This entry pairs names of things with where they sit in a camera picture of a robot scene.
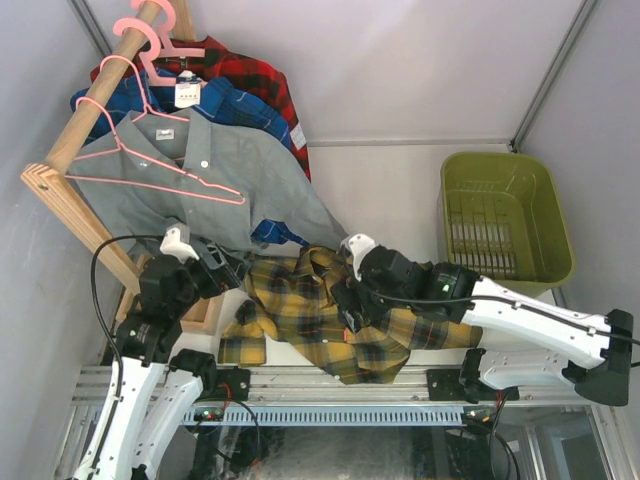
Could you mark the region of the yellow plaid shirt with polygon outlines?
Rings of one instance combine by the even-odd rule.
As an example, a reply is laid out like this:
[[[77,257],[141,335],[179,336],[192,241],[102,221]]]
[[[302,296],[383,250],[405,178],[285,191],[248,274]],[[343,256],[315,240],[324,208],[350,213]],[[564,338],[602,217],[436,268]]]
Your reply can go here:
[[[346,385],[392,382],[414,350],[475,348],[479,327],[420,318],[395,308],[381,323],[353,333],[330,293],[347,274],[337,253],[309,247],[297,258],[256,258],[245,276],[248,295],[222,333],[218,358],[241,367],[263,365],[266,341],[288,343]]]

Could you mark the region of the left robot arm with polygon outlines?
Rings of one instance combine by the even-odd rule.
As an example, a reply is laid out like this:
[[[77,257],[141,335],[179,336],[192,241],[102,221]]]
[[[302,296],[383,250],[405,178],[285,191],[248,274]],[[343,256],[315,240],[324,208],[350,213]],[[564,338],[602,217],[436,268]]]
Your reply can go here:
[[[248,370],[220,370],[210,353],[172,352],[185,315],[199,301],[238,287],[242,274],[240,263],[215,245],[163,240],[109,339],[114,359],[108,391],[74,478],[153,479],[197,400],[247,400]]]

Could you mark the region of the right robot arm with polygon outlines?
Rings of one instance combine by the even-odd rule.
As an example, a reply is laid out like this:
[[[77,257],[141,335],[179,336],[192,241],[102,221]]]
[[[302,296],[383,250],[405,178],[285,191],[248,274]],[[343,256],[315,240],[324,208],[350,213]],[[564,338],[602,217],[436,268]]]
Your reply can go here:
[[[341,321],[353,333],[394,309],[406,309],[432,322],[499,331],[529,343],[513,352],[468,349],[458,382],[469,401],[488,392],[565,384],[591,402],[627,405],[632,349],[638,343],[628,312],[561,308],[457,264],[421,265],[361,235],[343,242],[339,258],[347,274],[332,294]]]

